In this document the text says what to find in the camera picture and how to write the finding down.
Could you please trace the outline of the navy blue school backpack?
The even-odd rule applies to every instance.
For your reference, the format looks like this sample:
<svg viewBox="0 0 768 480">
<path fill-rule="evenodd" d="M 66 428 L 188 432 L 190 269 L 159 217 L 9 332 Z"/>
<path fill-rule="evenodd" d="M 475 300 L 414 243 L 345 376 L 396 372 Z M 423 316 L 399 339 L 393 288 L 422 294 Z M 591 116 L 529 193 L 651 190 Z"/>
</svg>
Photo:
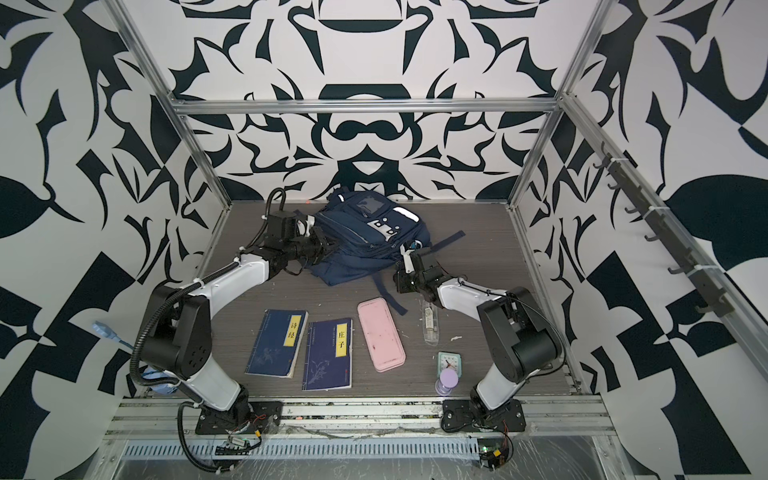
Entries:
<svg viewBox="0 0 768 480">
<path fill-rule="evenodd" d="M 407 313 L 387 291 L 381 271 L 403 259 L 401 249 L 430 247 L 438 251 L 465 236 L 460 230 L 431 242 L 426 223 L 411 210 L 376 191 L 334 190 L 314 214 L 315 225 L 335 241 L 333 252 L 309 267 L 329 286 L 371 277 L 379 294 L 399 315 Z"/>
</svg>

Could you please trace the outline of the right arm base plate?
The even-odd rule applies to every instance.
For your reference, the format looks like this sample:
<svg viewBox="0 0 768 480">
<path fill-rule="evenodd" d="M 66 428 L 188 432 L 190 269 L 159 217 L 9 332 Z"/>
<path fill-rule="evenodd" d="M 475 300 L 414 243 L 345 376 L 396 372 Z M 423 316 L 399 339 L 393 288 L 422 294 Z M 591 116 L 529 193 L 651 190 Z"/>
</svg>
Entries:
<svg viewBox="0 0 768 480">
<path fill-rule="evenodd" d="M 527 422 L 522 405 L 511 399 L 494 410 L 486 409 L 479 400 L 445 400 L 442 402 L 440 428 L 446 433 L 462 431 L 524 432 Z"/>
</svg>

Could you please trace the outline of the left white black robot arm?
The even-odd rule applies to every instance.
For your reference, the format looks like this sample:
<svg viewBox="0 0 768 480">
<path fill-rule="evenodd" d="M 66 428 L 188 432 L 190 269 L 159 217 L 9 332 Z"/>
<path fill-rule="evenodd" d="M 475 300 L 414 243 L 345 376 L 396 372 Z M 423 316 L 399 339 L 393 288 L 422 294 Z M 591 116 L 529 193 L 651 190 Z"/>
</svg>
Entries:
<svg viewBox="0 0 768 480">
<path fill-rule="evenodd" d="M 243 416 L 248 393 L 214 358 L 212 320 L 290 262 L 308 265 L 324 252 L 312 215 L 268 214 L 255 243 L 240 248 L 229 264 L 183 288 L 156 288 L 129 360 L 132 380 L 142 386 L 177 385 L 196 406 Z"/>
</svg>

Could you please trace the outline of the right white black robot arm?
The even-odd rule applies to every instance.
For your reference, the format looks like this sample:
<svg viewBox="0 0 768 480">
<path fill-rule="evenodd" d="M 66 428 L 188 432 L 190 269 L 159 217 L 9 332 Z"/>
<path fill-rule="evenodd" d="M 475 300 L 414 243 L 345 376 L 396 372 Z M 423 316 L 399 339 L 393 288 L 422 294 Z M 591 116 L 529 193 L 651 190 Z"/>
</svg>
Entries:
<svg viewBox="0 0 768 480">
<path fill-rule="evenodd" d="M 450 275 L 429 247 L 401 249 L 397 291 L 419 293 L 442 309 L 462 313 L 482 327 L 492 366 L 473 388 L 474 414 L 505 406 L 527 381 L 565 360 L 564 341 L 525 288 L 498 290 Z"/>
</svg>

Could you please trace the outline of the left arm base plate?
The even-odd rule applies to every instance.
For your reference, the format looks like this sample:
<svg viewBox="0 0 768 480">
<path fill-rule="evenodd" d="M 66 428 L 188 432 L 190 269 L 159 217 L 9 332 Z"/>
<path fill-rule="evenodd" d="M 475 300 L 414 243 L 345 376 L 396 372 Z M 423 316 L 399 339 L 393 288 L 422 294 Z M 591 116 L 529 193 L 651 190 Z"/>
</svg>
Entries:
<svg viewBox="0 0 768 480">
<path fill-rule="evenodd" d="M 230 410 L 217 411 L 203 406 L 195 427 L 197 435 L 267 434 L 281 423 L 284 404 L 280 401 L 256 401 L 235 404 Z"/>
</svg>

